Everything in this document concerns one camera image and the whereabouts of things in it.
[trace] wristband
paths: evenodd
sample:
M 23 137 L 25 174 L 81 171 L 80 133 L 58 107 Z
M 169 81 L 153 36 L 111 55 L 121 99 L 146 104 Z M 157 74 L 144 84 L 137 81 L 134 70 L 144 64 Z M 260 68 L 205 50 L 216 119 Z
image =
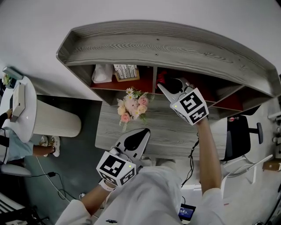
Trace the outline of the wristband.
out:
M 111 188 L 109 187 L 106 183 L 105 180 L 102 179 L 101 182 L 98 183 L 100 186 L 102 186 L 102 188 L 108 192 L 112 192 L 115 188 Z

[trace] small screen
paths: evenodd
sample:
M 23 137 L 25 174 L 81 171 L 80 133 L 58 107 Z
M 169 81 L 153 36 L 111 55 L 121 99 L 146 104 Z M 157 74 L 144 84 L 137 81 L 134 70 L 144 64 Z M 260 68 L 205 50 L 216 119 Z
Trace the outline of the small screen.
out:
M 181 220 L 190 221 L 194 211 L 195 211 L 194 206 L 188 206 L 188 205 L 181 204 L 180 211 L 179 211 L 179 217 Z

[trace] flower bouquet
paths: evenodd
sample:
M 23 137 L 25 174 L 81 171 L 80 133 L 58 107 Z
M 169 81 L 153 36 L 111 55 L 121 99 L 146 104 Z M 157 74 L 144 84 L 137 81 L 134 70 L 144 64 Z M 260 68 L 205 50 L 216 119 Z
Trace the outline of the flower bouquet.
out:
M 123 100 L 117 99 L 118 101 L 118 114 L 120 117 L 120 123 L 124 123 L 123 132 L 126 131 L 127 125 L 131 120 L 136 120 L 138 118 L 146 122 L 145 112 L 148 109 L 149 100 L 147 98 L 147 93 L 141 93 L 134 87 L 127 88 L 127 95 Z
M 16 84 L 16 79 L 10 77 L 7 74 L 4 74 L 2 78 L 2 83 L 7 87 L 7 88 L 14 88 L 14 85 Z

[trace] white shirt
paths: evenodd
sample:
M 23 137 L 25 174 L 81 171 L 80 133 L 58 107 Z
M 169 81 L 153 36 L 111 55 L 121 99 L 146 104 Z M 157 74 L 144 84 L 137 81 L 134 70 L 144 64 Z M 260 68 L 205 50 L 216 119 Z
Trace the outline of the white shirt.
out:
M 176 172 L 168 167 L 144 167 L 137 176 L 110 194 L 95 225 L 181 225 L 178 217 L 182 198 L 180 182 Z M 56 223 L 90 224 L 91 216 L 78 200 L 71 201 Z M 190 225 L 224 225 L 220 189 L 204 193 Z

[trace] gray floor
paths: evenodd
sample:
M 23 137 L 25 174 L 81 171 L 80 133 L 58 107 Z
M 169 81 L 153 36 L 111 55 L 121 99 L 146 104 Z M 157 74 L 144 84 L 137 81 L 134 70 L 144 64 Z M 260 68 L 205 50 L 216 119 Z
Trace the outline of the gray floor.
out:
M 94 141 L 101 102 L 47 96 L 39 96 L 39 99 L 78 115 L 82 121 L 82 130 L 77 137 L 61 138 L 59 157 L 53 155 L 39 157 L 44 171 L 46 173 L 52 171 L 59 173 L 65 190 L 78 198 L 81 192 L 90 191 L 100 180 L 96 166 L 104 151 L 96 148 Z M 32 141 L 36 144 L 40 138 L 40 135 L 35 134 Z M 35 157 L 26 157 L 25 163 L 33 175 L 43 174 Z M 58 189 L 61 188 L 58 176 L 52 177 L 51 180 Z M 25 183 L 31 204 L 38 207 L 38 213 L 41 217 L 49 216 L 50 224 L 55 224 L 68 202 L 60 199 L 58 192 L 45 176 L 26 178 Z

